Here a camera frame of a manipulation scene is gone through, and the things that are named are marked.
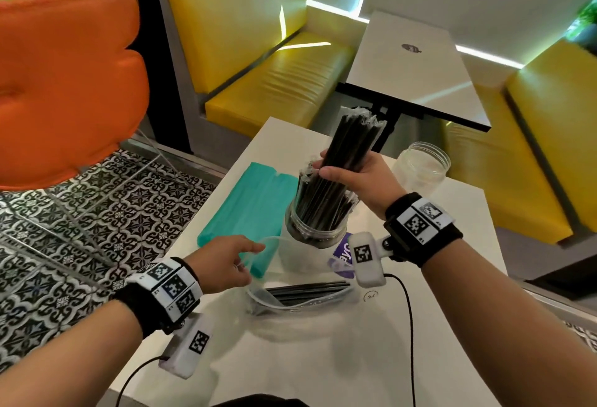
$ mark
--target wristband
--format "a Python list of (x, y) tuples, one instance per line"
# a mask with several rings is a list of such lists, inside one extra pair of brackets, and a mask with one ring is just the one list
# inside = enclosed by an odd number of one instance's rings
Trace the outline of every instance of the wristband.
[(202, 296), (198, 277), (179, 258), (161, 258), (126, 279), (113, 298), (127, 305), (137, 317), (143, 337), (156, 330), (166, 334), (183, 326)]
[(433, 255), (462, 232), (454, 219), (441, 207), (418, 193), (409, 193), (396, 200), (386, 210), (384, 227), (390, 233), (396, 260), (408, 260), (422, 267)]

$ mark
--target bundle of black straws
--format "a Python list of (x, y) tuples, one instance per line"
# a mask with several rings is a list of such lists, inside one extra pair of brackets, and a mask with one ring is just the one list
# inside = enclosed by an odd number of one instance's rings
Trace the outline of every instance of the bundle of black straws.
[[(366, 108), (349, 110), (340, 118), (322, 166), (359, 171), (385, 125)], [(298, 218), (310, 228), (338, 229), (357, 202), (356, 195), (344, 185), (322, 179), (310, 166), (301, 171), (294, 207)]]

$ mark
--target black cable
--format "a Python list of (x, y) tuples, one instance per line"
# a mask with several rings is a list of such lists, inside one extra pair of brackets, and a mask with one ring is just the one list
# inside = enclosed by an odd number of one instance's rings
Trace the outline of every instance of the black cable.
[(141, 366), (139, 366), (137, 369), (135, 369), (132, 374), (130, 374), (130, 376), (128, 377), (127, 381), (124, 382), (123, 388), (122, 390), (120, 390), (120, 393), (118, 394), (118, 398), (116, 399), (116, 407), (119, 407), (120, 405), (120, 400), (123, 398), (123, 394), (124, 394), (124, 389), (127, 387), (128, 383), (131, 381), (131, 379), (134, 377), (134, 375), (136, 373), (138, 373), (143, 367), (147, 366), (148, 364), (150, 364), (151, 362), (154, 362), (156, 360), (163, 360), (166, 361), (168, 360), (170, 357), (165, 357), (163, 355), (160, 355), (159, 357), (154, 357), (151, 360), (147, 360), (144, 364), (142, 364)]
[(408, 316), (410, 318), (410, 325), (411, 325), (411, 391), (413, 392), (413, 407), (417, 407), (417, 401), (415, 400), (415, 396), (414, 396), (414, 352), (413, 352), (413, 350), (414, 350), (414, 346), (413, 346), (414, 328), (413, 328), (413, 309), (411, 308), (411, 305), (410, 305), (410, 298), (408, 297), (407, 287), (404, 286), (404, 283), (402, 282), (402, 280), (400, 278), (398, 278), (396, 275), (392, 275), (391, 273), (384, 273), (383, 275), (385, 277), (387, 277), (387, 278), (394, 278), (395, 280), (397, 280), (400, 283), (400, 285), (402, 286), (402, 289), (404, 290), (404, 295), (407, 298)]

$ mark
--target orange cushioned chair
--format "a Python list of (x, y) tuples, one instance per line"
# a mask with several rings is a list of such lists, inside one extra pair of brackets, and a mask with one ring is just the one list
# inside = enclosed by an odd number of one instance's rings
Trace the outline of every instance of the orange cushioned chair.
[(0, 191), (100, 162), (149, 104), (137, 0), (0, 1)]

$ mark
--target hand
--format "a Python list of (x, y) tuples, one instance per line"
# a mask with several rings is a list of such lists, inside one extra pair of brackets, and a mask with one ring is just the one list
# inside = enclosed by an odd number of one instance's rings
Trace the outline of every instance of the hand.
[(245, 236), (216, 237), (184, 261), (197, 275), (203, 293), (217, 293), (250, 284), (251, 275), (241, 263), (239, 253), (259, 253), (264, 248), (264, 244)]
[[(327, 149), (320, 155), (325, 157), (326, 152)], [(369, 151), (365, 156), (360, 173), (335, 166), (321, 167), (322, 162), (318, 160), (313, 163), (313, 168), (319, 169), (319, 176), (346, 185), (382, 220), (386, 219), (386, 209), (407, 193), (382, 156), (376, 152)]]

